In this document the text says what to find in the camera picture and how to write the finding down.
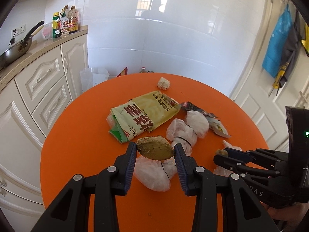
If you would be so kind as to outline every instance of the electrical outlet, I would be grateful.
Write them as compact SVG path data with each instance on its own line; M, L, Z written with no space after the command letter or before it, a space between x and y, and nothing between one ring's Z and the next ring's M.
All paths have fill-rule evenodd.
M26 31L26 25L25 24L16 28L16 29L12 29L12 38L17 37L18 35L24 33L25 31Z

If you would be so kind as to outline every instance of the small bottle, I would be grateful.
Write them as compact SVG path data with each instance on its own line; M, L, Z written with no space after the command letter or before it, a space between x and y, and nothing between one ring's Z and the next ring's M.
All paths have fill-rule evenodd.
M75 6L72 6L68 14L69 18L69 34L75 33L78 30L78 11Z
M61 35L68 35L69 34L69 19L66 17L65 8L62 9L60 14L60 29Z
M60 16L59 12L55 12L53 16L53 38L61 36Z

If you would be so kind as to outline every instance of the yellow cloth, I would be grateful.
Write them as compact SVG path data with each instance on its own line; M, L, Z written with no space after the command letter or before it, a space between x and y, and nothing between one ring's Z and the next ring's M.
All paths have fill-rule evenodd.
M307 56L309 56L309 27L306 24L306 40L302 40L302 45L305 47Z

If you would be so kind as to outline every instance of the black rubber band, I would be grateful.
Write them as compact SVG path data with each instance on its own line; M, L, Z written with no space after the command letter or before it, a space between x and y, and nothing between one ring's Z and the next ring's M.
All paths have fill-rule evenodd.
M190 127L190 128L192 128L191 126L189 126L188 124L186 124L188 127ZM193 128L192 128L193 129ZM196 134L196 132L194 131L194 129L193 129L193 132ZM197 134L196 134L196 136L197 136ZM189 142L188 142L189 143ZM191 146L191 145L190 145Z
M169 176L168 176L168 174L167 174L167 173L166 173L166 171L164 170L164 167L163 167L162 162L161 162L161 166L162 166L162 169L163 169L164 173L165 173L165 174L166 174L166 176L168 177L168 179L170 179L170 178L169 178Z
M187 141L185 138L183 138L183 137L179 137L179 136L177 136L177 137L175 137L175 138L180 138L180 139L184 140L185 142L187 142L187 143L191 146L190 142L189 142L189 141Z

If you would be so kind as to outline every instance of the white tiled wall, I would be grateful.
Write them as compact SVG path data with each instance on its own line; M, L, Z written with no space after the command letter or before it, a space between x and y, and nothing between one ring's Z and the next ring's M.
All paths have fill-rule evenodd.
M76 5L89 26L90 66L117 75L142 66L193 78L229 95L250 55L265 0L47 0L45 20Z
M18 41L23 39L37 23L44 20L46 2L47 0L29 0L14 6L0 28L0 54L8 48L13 29L26 25L26 31L15 38L15 41Z

